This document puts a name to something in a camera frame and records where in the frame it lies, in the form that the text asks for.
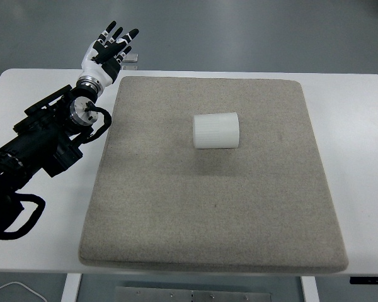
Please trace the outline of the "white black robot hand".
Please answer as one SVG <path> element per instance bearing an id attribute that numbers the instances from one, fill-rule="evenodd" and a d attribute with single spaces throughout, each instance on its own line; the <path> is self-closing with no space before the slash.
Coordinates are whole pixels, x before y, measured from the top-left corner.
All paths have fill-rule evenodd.
<path id="1" fill-rule="evenodd" d="M 134 28 L 123 33 L 112 21 L 88 47 L 81 62 L 80 81 L 92 82 L 99 91 L 113 84 L 122 68 L 122 62 L 131 51 L 130 43 L 139 34 Z"/>

